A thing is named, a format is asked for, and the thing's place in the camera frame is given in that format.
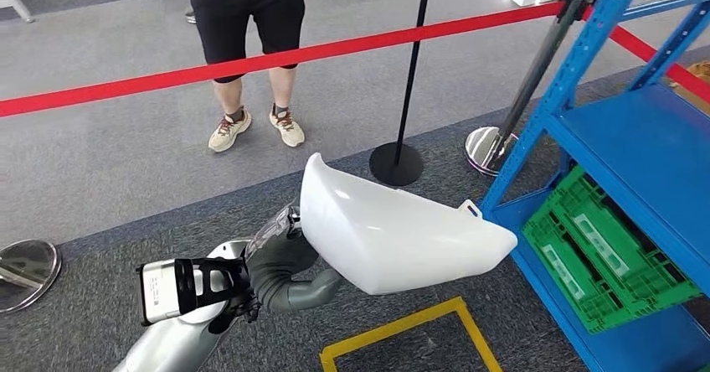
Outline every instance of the silver stanchion base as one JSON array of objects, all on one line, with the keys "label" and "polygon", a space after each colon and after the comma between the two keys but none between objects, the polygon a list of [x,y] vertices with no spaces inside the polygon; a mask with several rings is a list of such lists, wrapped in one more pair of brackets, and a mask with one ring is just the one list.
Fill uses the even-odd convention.
[{"label": "silver stanchion base", "polygon": [[62,257],[54,245],[23,240],[0,251],[0,313],[23,309],[37,301],[54,282]]},{"label": "silver stanchion base", "polygon": [[517,136],[511,134],[505,141],[498,155],[493,155],[492,149],[498,136],[497,127],[480,127],[466,139],[466,157],[473,168],[480,173],[495,177],[506,161],[508,153],[517,142]]}]

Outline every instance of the shoelace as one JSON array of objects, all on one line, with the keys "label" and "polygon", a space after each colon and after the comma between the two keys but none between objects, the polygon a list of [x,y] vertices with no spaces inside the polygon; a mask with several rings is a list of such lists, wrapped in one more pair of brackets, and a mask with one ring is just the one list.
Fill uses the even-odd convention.
[{"label": "shoelace", "polygon": [[222,121],[219,122],[219,134],[222,136],[229,135],[229,129],[233,125],[234,124],[230,121],[227,121],[226,118],[222,118]]},{"label": "shoelace", "polygon": [[276,115],[276,119],[278,119],[278,121],[277,121],[276,123],[278,123],[279,125],[281,125],[281,127],[283,127],[285,130],[290,131],[291,129],[293,129],[293,120],[291,119],[291,113],[290,113],[290,112],[287,112],[287,113],[286,113],[283,117],[281,117],[281,118],[279,118],[279,116]]}]

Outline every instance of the sneaker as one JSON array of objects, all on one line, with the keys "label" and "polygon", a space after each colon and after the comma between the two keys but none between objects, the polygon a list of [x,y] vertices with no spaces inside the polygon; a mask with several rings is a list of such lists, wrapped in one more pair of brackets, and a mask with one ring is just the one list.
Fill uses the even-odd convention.
[{"label": "sneaker", "polygon": [[271,110],[269,119],[271,120],[271,125],[281,133],[281,140],[284,141],[288,147],[296,147],[306,140],[303,135],[303,130],[298,126],[296,121],[291,117],[291,112],[282,112],[278,116],[275,113],[276,108]]},{"label": "sneaker", "polygon": [[227,150],[232,147],[237,135],[246,131],[249,125],[251,125],[251,115],[246,110],[244,110],[242,119],[238,121],[233,121],[225,115],[222,121],[219,122],[217,130],[215,130],[209,138],[209,148],[213,149],[215,152]]},{"label": "sneaker", "polygon": [[190,24],[195,24],[198,21],[195,19],[195,11],[193,10],[193,7],[190,6],[185,10],[185,20],[190,23]]}]

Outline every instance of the shelf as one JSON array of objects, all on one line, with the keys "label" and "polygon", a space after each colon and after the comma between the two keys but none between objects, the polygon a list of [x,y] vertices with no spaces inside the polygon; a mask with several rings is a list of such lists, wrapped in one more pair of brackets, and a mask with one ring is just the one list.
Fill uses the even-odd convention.
[{"label": "shelf", "polygon": [[502,204],[486,219],[516,233],[513,260],[587,367],[598,372],[695,372],[710,364],[710,337],[682,306],[602,333],[587,333],[520,232],[548,193],[542,190]]},{"label": "shelf", "polygon": [[710,294],[710,118],[652,85],[565,111],[544,126]]}]

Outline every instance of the black stanchion base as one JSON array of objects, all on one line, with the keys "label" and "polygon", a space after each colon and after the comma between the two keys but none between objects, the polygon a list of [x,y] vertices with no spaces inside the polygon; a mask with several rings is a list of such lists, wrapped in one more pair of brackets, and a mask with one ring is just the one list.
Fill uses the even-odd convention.
[{"label": "black stanchion base", "polygon": [[424,162],[419,152],[405,144],[402,146],[399,165],[394,165],[396,151],[397,143],[395,142],[377,147],[370,156],[370,171],[379,182],[387,185],[409,185],[421,176],[424,171]]}]

